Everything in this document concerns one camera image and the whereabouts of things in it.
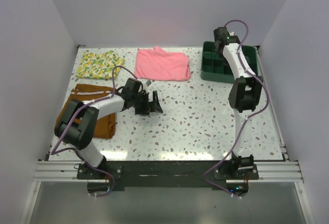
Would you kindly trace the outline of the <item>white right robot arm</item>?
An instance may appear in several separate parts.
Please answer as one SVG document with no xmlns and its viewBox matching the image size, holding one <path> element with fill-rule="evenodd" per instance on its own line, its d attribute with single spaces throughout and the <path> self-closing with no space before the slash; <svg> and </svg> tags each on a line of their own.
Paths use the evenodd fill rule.
<svg viewBox="0 0 329 224">
<path fill-rule="evenodd" d="M 235 142 L 231 159 L 220 167 L 223 174 L 234 179 L 247 178 L 255 173 L 251 146 L 252 118 L 250 115 L 259 104 L 262 85 L 257 81 L 242 51 L 239 38 L 226 27 L 214 30 L 215 50 L 225 58 L 232 71 L 234 83 L 228 101 L 234 111 Z"/>
</svg>

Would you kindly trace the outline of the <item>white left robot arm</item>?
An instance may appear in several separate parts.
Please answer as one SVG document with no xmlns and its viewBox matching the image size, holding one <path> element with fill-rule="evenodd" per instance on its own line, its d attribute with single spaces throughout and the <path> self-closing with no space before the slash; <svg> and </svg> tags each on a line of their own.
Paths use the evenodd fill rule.
<svg viewBox="0 0 329 224">
<path fill-rule="evenodd" d="M 124 86 L 113 89 L 110 94 L 90 101 L 73 99 L 64 108 L 54 128 L 59 142 L 70 145 L 82 160 L 89 165 L 88 172 L 95 179 L 106 174 L 105 156 L 96 148 L 93 137 L 97 121 L 111 114 L 133 108 L 136 115 L 148 116 L 150 113 L 162 114 L 157 91 L 150 92 L 141 81 L 129 78 Z"/>
</svg>

